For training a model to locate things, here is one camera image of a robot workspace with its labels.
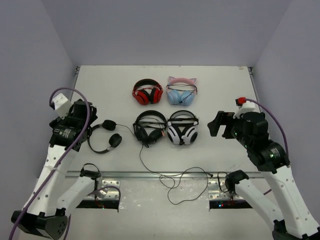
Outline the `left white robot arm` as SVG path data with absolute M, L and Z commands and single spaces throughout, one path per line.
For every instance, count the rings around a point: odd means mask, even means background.
M 59 240 L 68 228 L 71 212 L 96 189 L 98 173 L 82 173 L 76 183 L 61 194 L 68 168 L 86 142 L 97 109 L 86 100 L 55 99 L 58 117 L 50 122 L 52 135 L 47 157 L 28 201 L 11 216 L 13 228 L 35 236 Z

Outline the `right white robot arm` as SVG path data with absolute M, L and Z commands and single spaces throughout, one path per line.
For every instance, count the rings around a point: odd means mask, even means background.
M 276 200 L 273 204 L 255 188 L 242 170 L 225 177 L 230 194 L 241 196 L 267 223 L 275 240 L 318 240 L 320 225 L 309 211 L 293 177 L 288 154 L 271 140 L 264 113 L 247 112 L 236 117 L 233 112 L 218 111 L 207 124 L 210 135 L 217 136 L 225 126 L 223 138 L 236 139 L 249 160 L 268 183 Z

